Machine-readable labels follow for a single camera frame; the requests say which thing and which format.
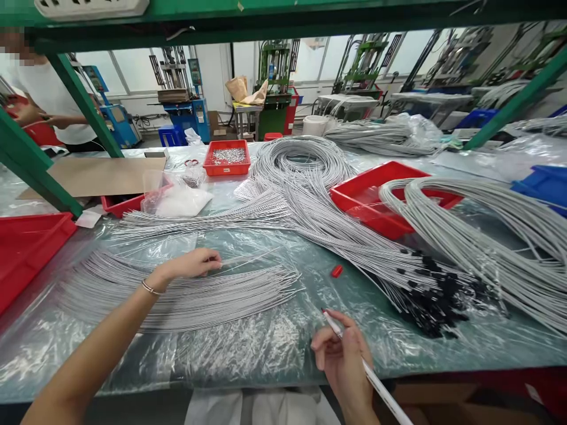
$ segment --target paper bag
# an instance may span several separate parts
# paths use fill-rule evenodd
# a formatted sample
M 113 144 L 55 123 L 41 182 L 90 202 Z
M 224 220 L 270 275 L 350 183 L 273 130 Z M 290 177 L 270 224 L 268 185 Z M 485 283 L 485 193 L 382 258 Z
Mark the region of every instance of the paper bag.
M 248 85 L 245 76 L 235 77 L 227 81 L 224 85 L 237 102 L 242 102 L 242 100 L 248 96 Z
M 240 102 L 246 104 L 264 104 L 264 102 L 266 101 L 267 93 L 268 93 L 268 80 L 264 81 L 262 87 L 260 87 L 260 90 L 258 90 L 254 94 L 251 94 L 250 96 L 246 96 Z

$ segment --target white t-shirt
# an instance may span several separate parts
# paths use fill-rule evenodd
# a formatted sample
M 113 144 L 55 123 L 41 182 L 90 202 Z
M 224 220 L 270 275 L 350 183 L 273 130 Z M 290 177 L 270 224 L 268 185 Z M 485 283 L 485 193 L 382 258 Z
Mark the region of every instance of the white t-shirt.
M 61 81 L 50 63 L 45 65 L 24 66 L 17 61 L 10 69 L 10 83 L 29 93 L 34 102 L 49 115 L 83 116 L 71 94 Z M 79 76 L 88 93 L 93 90 Z M 90 125 L 75 124 L 64 130 L 54 127 L 57 139 L 67 145 L 81 145 L 96 138 L 96 133 Z

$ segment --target white pen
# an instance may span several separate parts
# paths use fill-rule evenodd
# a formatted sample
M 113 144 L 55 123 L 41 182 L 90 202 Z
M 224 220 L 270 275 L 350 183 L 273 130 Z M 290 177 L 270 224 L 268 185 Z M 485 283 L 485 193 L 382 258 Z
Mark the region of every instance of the white pen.
M 340 328 L 339 325 L 337 325 L 337 323 L 333 320 L 333 318 L 329 315 L 329 313 L 327 313 L 325 309 L 321 309 L 321 311 L 323 311 L 323 316 L 325 316 L 327 323 L 329 323 L 329 326 L 331 327 L 333 332 L 335 332 L 335 334 L 340 339 L 342 339 L 343 330 Z M 396 417 L 400 425 L 413 425 L 413 423 L 409 420 L 408 415 L 406 415 L 406 413 L 402 410 L 402 408 L 397 403 L 397 401 L 394 400 L 392 395 L 388 392 L 384 384 L 382 384 L 382 382 L 378 379 L 378 377 L 376 376 L 372 368 L 368 365 L 366 360 L 364 360 L 362 356 L 361 359 L 362 359 L 362 364 L 364 366 L 364 371 L 366 372 L 366 377 L 368 378 L 368 380 L 370 381 L 370 383 L 372 384 L 372 386 L 374 387 L 380 398 L 384 401 L 384 403 L 386 403 L 390 411 Z

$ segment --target bundle of gray wires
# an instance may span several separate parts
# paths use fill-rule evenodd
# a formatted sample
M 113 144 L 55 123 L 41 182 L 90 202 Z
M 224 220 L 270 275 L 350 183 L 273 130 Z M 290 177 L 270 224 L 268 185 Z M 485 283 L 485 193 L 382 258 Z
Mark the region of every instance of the bundle of gray wires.
M 59 305 L 67 313 L 97 324 L 140 286 L 154 266 L 95 251 L 74 268 L 72 282 L 57 286 Z M 246 273 L 223 273 L 175 279 L 149 312 L 141 332 L 209 328 L 271 309 L 291 300 L 301 290 L 292 288 L 299 273 L 281 265 Z
M 513 80 L 497 86 L 481 97 L 477 107 L 483 109 L 501 109 L 512 97 L 522 91 L 529 82 L 529 80 Z
M 386 123 L 371 120 L 345 122 L 327 130 L 323 136 L 341 146 L 364 149 L 383 156 L 433 155 L 443 148 L 439 142 L 413 137 L 410 126 L 400 120 Z
M 403 202 L 392 191 L 404 189 Z M 450 192 L 489 208 L 523 240 L 512 250 L 429 199 L 423 190 Z M 490 182 L 424 177 L 390 181 L 380 199 L 432 247 L 479 276 L 515 307 L 567 336 L 567 221 L 533 198 Z
M 116 240 L 145 240 L 169 234 L 229 228 L 288 228 L 289 210 L 281 196 L 266 191 L 255 199 L 231 210 L 202 217 L 160 217 L 131 211 L 124 215 L 112 234 Z
M 508 124 L 508 126 L 528 133 L 543 133 L 551 137 L 567 138 L 567 113 L 553 118 L 534 118 L 517 121 Z
M 280 193 L 291 212 L 290 230 L 351 261 L 429 336 L 452 333 L 456 321 L 466 320 L 457 311 L 465 306 L 498 302 L 497 292 L 485 290 L 476 277 L 392 242 L 340 211 L 328 189 L 351 170 L 332 142 L 285 139 L 260 150 L 252 178 L 239 195 L 265 188 Z M 293 161 L 298 158 L 308 162 Z
M 318 136 L 290 136 L 262 145 L 250 179 L 234 193 L 251 200 L 269 188 L 281 187 L 289 176 L 294 176 L 296 184 L 308 185 L 310 176 L 316 175 L 330 189 L 355 174 L 333 142 Z

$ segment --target bracelet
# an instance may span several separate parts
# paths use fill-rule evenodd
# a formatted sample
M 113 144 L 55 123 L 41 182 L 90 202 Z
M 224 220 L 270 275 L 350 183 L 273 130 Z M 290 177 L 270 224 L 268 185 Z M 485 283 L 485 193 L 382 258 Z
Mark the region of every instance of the bracelet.
M 157 292 L 154 288 L 149 287 L 149 286 L 146 284 L 146 280 L 145 280 L 145 279 L 142 279 L 142 286 L 143 286 L 149 293 L 152 293 L 152 294 L 154 294 L 154 295 L 163 295 L 163 294 L 165 293 L 165 291 L 163 291 L 163 292 Z

